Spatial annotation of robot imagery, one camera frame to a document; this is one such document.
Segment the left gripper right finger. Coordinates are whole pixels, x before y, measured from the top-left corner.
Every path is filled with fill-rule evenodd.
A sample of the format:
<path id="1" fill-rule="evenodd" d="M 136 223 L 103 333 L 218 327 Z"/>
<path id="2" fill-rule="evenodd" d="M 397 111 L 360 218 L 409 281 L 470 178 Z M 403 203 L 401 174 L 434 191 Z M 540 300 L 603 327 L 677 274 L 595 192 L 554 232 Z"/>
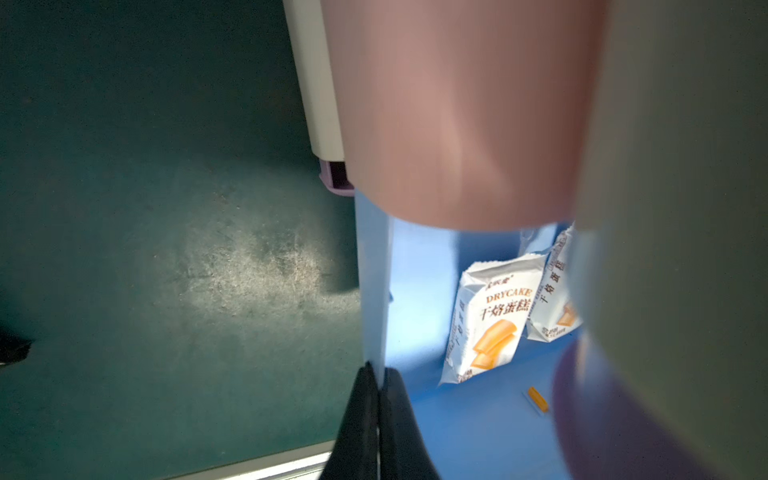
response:
<path id="1" fill-rule="evenodd" d="M 438 480 L 401 374 L 386 368 L 379 392 L 379 469 L 387 480 Z"/>

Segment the purple drawer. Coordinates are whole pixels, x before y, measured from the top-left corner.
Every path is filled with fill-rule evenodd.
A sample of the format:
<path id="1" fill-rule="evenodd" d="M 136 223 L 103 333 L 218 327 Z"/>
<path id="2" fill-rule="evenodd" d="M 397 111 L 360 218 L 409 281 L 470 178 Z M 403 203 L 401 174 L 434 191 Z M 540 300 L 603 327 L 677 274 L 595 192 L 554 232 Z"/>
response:
<path id="1" fill-rule="evenodd" d="M 347 175 L 461 230 L 572 214 L 605 1 L 326 1 Z"/>

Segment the white drawer cabinet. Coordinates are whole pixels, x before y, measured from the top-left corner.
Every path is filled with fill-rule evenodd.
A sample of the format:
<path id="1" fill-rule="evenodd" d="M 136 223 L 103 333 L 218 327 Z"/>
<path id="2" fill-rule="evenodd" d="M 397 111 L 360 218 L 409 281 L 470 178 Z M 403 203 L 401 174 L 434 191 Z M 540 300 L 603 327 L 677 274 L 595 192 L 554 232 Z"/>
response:
<path id="1" fill-rule="evenodd" d="M 320 0 L 284 0 L 312 152 L 343 162 L 344 150 Z"/>

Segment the blue drawer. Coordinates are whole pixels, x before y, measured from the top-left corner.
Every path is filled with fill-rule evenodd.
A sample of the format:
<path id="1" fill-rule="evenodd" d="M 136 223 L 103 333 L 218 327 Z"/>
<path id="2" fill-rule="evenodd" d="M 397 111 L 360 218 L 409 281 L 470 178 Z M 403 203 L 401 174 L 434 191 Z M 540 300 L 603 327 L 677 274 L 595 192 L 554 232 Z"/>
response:
<path id="1" fill-rule="evenodd" d="M 440 377 L 459 279 L 476 261 L 509 260 L 515 231 L 426 227 L 354 197 L 363 357 L 377 375 L 398 370 L 425 447 L 444 479 L 566 479 L 550 398 L 556 367 L 574 342 L 522 340 L 512 361 L 461 384 Z"/>

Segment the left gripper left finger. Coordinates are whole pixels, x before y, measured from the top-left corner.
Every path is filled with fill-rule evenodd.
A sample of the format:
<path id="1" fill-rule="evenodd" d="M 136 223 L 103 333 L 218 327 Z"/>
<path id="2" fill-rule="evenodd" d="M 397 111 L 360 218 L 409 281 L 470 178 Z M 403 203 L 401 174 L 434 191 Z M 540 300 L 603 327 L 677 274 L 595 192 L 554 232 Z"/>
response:
<path id="1" fill-rule="evenodd" d="M 378 467 L 379 390 L 373 367 L 361 367 L 321 480 L 376 480 Z"/>

